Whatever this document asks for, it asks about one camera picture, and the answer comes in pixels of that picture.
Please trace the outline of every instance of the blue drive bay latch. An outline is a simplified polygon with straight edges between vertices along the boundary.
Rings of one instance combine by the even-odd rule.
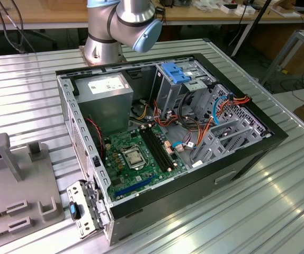
[[[175,63],[173,62],[166,62],[162,64],[162,67],[164,68],[164,71],[170,76],[170,78],[173,79],[173,82],[175,84],[180,84],[184,82],[189,82],[191,80],[190,77],[186,76],[181,68],[179,68]]]

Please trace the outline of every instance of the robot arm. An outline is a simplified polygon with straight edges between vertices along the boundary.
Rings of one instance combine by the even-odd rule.
[[[90,65],[121,62],[121,43],[147,52],[162,30],[150,0],[88,0],[87,8],[84,54]]]

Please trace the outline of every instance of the blue cable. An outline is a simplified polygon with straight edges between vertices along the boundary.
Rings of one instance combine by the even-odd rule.
[[[218,99],[216,99],[214,105],[213,105],[213,119],[216,122],[217,125],[219,125],[219,121],[217,119],[217,114],[216,114],[216,107],[217,107],[217,103],[220,99],[227,99],[227,96],[220,96]]]
[[[183,142],[181,142],[181,141],[175,142],[175,143],[172,145],[172,147],[175,148],[177,145],[182,144],[182,143],[183,143]]]

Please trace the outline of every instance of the gray holder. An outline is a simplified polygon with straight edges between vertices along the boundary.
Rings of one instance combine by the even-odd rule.
[[[46,228],[65,214],[48,147],[31,142],[10,151],[0,134],[0,246]]]

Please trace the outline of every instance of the desk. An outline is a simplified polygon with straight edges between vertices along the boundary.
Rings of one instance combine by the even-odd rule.
[[[152,0],[155,6],[160,6],[158,0]],[[11,6],[6,0],[5,7]],[[59,29],[59,28],[86,28],[87,27],[87,10],[84,11],[52,11],[49,10],[45,0],[17,0],[20,12],[22,13],[25,29]],[[15,10],[9,11],[14,20],[18,22]],[[242,24],[247,24],[242,37],[233,52],[237,53],[240,45],[249,32],[252,23],[258,13],[249,16],[245,15]],[[173,7],[166,8],[166,25],[210,25],[210,24],[238,24],[240,16],[236,14],[226,14],[221,10],[212,12],[203,12],[196,7]],[[8,19],[5,19],[7,29],[14,29]],[[277,24],[277,23],[304,23],[304,14],[302,17],[285,18],[274,11],[266,11],[260,23]]]
[[[280,105],[213,43],[161,42],[145,54],[123,47],[128,61],[202,53],[289,137],[245,176],[109,247],[103,232],[80,241],[66,187],[82,178],[62,117],[56,70],[86,64],[79,50],[0,57],[0,133],[11,147],[49,147],[64,221],[0,247],[0,253],[297,253],[304,251],[304,123]]]

